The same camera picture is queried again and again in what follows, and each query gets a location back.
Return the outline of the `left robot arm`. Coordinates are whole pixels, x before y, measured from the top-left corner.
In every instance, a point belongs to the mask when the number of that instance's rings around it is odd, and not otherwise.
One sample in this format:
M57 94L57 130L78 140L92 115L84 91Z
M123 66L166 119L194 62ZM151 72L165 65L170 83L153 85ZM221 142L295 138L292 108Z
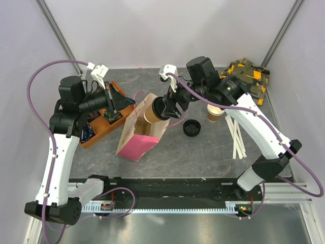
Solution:
M88 114L101 109L118 112L135 101L113 85L109 89L86 92L83 83L79 76L65 77L60 82L60 99L46 126L50 138L45 174L35 200L24 208L26 214L36 219L75 225L84 205L96 197L106 200L111 196L109 178L94 174L82 186L68 192L73 157Z

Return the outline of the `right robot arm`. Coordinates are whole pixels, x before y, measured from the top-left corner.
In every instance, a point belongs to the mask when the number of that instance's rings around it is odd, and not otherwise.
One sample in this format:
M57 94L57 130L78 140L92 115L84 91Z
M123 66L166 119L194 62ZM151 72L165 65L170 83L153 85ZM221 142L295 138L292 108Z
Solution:
M233 196L246 199L251 190L263 181L274 179L288 165L290 159L301 149L298 139L284 136L256 106L247 88L234 76L220 78L211 59L199 56L186 64L191 77L183 81L177 67L167 64L159 74L163 82L170 82L168 93L160 102L159 116L179 118L188 109L190 102L201 100L218 107L232 117L253 139L261 150L261 156L237 179L233 186Z

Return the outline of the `brown paper cup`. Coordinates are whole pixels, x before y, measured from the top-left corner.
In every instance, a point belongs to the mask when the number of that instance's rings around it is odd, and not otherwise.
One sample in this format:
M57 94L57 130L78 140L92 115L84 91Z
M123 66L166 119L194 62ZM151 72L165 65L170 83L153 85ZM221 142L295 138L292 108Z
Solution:
M156 123L156 122L159 122L159 121L165 121L165 120L158 119L154 115L153 110L152 110L152 104L145 110L144 119L150 124L153 124L153 123Z

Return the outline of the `pink and cream paper bag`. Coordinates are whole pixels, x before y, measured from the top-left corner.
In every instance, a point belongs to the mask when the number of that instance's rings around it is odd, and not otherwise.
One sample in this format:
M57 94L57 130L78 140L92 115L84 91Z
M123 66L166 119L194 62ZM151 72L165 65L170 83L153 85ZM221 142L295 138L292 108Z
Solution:
M174 127L184 121L170 124L170 120L149 123L145 112L151 108L157 95L149 93L143 101L134 106L134 111L126 118L116 154L120 157L139 161L139 159L159 143L167 128Z

